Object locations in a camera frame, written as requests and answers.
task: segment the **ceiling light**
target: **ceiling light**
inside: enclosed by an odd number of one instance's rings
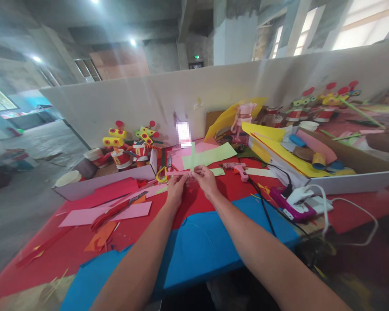
[[[40,59],[40,57],[37,57],[37,56],[32,56],[33,60],[37,63],[41,63],[42,60]]]

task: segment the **yellow scissors handle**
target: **yellow scissors handle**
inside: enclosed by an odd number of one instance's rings
[[[164,173],[167,171],[167,167],[163,166],[156,174],[156,179],[159,183],[163,184],[167,182],[167,176],[164,176],[163,178],[160,177],[161,172],[164,170]]]

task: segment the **white partition board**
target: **white partition board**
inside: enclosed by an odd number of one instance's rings
[[[168,145],[176,144],[173,112],[189,121],[192,139],[204,137],[205,114],[239,100],[266,96],[266,105],[287,108],[300,94],[330,82],[338,87],[358,80],[364,100],[389,87],[389,43],[230,66],[175,71],[145,77],[84,83],[41,90],[79,135],[100,147],[121,120],[134,133],[155,120]],[[195,109],[201,100],[201,106]]]

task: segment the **white cable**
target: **white cable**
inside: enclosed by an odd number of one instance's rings
[[[310,187],[317,187],[321,190],[321,193],[323,195],[323,204],[324,204],[324,229],[323,229],[323,232],[321,233],[321,236],[323,237],[323,240],[325,240],[325,234],[327,233],[327,229],[329,228],[330,226],[330,223],[328,222],[328,214],[327,214],[327,198],[325,196],[325,191],[323,189],[323,187],[319,186],[319,185],[316,185],[316,184],[311,184],[309,186],[307,186],[308,188]]]
[[[353,246],[366,246],[368,245],[372,239],[373,239],[373,236],[375,235],[377,229],[379,228],[379,222],[377,221],[377,219],[371,214],[369,213],[368,211],[366,211],[365,209],[361,208],[360,206],[358,206],[357,204],[347,200],[347,199],[343,199],[343,198],[334,198],[331,200],[331,202],[333,203],[334,201],[336,200],[343,200],[343,201],[346,201],[348,203],[351,203],[353,204],[354,206],[356,206],[357,208],[361,209],[362,211],[364,211],[367,215],[369,215],[370,217],[373,218],[373,221],[375,223],[375,226],[373,227],[373,230],[372,232],[370,233],[369,237],[367,238],[366,242],[364,243],[340,243],[340,245],[353,245]]]

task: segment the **black cable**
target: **black cable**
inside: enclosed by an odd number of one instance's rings
[[[270,228],[271,228],[272,234],[273,234],[275,237],[277,237],[277,235],[275,234],[274,227],[273,227],[273,225],[272,225],[271,218],[269,217],[269,214],[268,214],[268,211],[267,211],[267,207],[266,207],[265,204],[264,204],[265,198],[262,196],[261,189],[259,189],[259,186],[258,186],[251,178],[248,178],[248,182],[255,188],[255,191],[259,194],[259,197],[260,197],[260,199],[261,199],[261,204],[262,204],[262,206],[264,207],[265,215],[267,216],[267,220],[268,220],[269,226],[270,226]]]
[[[257,158],[254,158],[254,157],[250,157],[252,159],[255,159],[255,160],[258,160],[258,161],[261,161],[262,163],[265,163],[268,165],[268,163],[262,161],[261,159],[257,159]],[[275,165],[272,165],[272,164],[269,164],[271,166],[274,166],[276,168],[278,168],[280,171],[283,171],[281,170],[279,167],[275,166]],[[290,176],[288,175],[288,173],[284,172],[285,175],[288,176],[288,180],[291,184],[291,179],[290,179]],[[303,229],[301,228],[299,225],[297,225],[296,223],[294,223],[291,219],[289,219],[287,217],[287,215],[285,215],[282,211],[280,211],[278,208],[276,208],[274,205],[272,205],[267,199],[265,199],[263,196],[262,196],[262,193],[261,193],[261,189],[259,188],[259,186],[251,179],[251,177],[249,176],[249,179],[248,181],[250,182],[250,184],[254,187],[255,191],[259,194],[260,196],[260,199],[261,199],[261,204],[262,206],[264,207],[264,211],[265,211],[265,214],[267,216],[267,219],[268,219],[268,223],[271,227],[271,230],[272,230],[272,234],[276,236],[275,234],[275,231],[274,231],[274,227],[272,226],[272,222],[271,222],[271,219],[269,218],[269,214],[268,214],[268,211],[265,207],[265,204],[264,204],[264,201],[269,205],[271,206],[274,210],[277,211],[278,214],[280,214],[282,217],[284,217],[285,220],[287,220],[290,224],[292,224],[294,227],[298,228],[302,233],[304,233],[304,235],[307,237],[308,241],[311,243],[312,245],[312,248],[313,248],[313,253],[312,253],[312,259],[311,259],[311,262],[310,264],[307,264],[307,267],[310,269],[310,270],[313,270],[314,268],[314,265],[316,263],[316,259],[317,259],[317,249],[316,249],[316,246],[314,245],[314,242],[313,242],[313,239],[309,236],[309,234]]]

